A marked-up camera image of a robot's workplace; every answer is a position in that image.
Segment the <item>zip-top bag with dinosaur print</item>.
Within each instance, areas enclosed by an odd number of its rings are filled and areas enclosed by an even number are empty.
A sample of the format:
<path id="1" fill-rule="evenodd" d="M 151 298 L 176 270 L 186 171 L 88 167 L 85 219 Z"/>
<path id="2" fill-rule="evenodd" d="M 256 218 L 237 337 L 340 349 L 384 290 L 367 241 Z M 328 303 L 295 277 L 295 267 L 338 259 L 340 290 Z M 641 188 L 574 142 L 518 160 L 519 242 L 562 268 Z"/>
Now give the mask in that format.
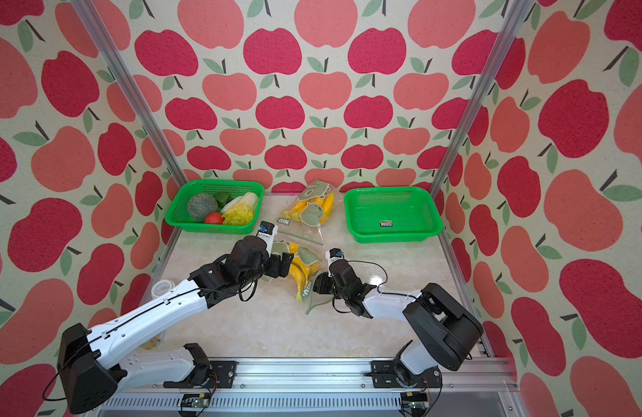
<path id="1" fill-rule="evenodd" d="M 283 253 L 293 255 L 291 267 L 286 278 L 263 276 L 260 281 L 285 283 L 290 295 L 294 295 L 299 310 L 308 316 L 313 309 L 331 303 L 332 295 L 320 295 L 314 291 L 314 284 L 320 274 L 327 271 L 327 262 L 317 252 L 298 243 L 276 240 L 272 254 L 283 258 Z"/>

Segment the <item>yellow banana bunch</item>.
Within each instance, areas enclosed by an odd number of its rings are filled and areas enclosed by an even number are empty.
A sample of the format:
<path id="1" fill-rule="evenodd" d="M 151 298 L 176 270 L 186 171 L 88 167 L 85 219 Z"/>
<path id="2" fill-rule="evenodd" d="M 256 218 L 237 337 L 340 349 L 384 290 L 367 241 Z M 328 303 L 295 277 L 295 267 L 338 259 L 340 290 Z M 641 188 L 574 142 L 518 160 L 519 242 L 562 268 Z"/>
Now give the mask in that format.
<path id="1" fill-rule="evenodd" d="M 290 276 L 296 282 L 296 300 L 302 302 L 309 293 L 308 286 L 321 271 L 322 259 L 314 251 L 296 243 L 288 244 L 288 252 L 293 254 Z"/>

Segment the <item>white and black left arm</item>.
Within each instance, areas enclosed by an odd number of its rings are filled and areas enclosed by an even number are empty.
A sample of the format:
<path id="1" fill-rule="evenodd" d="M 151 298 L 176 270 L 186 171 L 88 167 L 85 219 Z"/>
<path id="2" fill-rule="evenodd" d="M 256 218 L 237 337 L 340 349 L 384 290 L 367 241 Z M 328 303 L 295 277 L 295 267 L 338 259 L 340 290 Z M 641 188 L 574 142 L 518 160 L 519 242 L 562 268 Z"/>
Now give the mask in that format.
<path id="1" fill-rule="evenodd" d="M 86 328 L 76 324 L 62 335 L 58 377 L 69 411 L 89 412 L 121 390 L 161 382 L 166 387 L 214 392 L 223 380 L 196 343 L 169 354 L 138 360 L 135 350 L 168 328 L 203 313 L 244 290 L 263 276 L 288 276 L 294 255 L 276 254 L 271 236 L 258 234 L 237 241 L 232 252 L 190 273 L 155 300 L 112 321 Z"/>

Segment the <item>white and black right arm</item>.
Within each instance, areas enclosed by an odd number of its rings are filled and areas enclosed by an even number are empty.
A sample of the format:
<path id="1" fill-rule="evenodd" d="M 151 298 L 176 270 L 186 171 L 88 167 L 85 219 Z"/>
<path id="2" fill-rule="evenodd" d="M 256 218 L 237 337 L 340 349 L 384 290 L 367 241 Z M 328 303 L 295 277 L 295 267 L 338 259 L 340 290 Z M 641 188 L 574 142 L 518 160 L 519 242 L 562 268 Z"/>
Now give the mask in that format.
<path id="1" fill-rule="evenodd" d="M 331 260 L 313 291 L 344 302 L 354 316 L 400 321 L 412 328 L 417 339 L 407 342 L 384 371 L 371 372 L 401 387 L 416 387 L 428 374 L 443 369 L 459 370 L 484 333 L 477 318 L 440 285 L 429 283 L 414 292 L 383 290 L 362 281 L 343 258 Z"/>

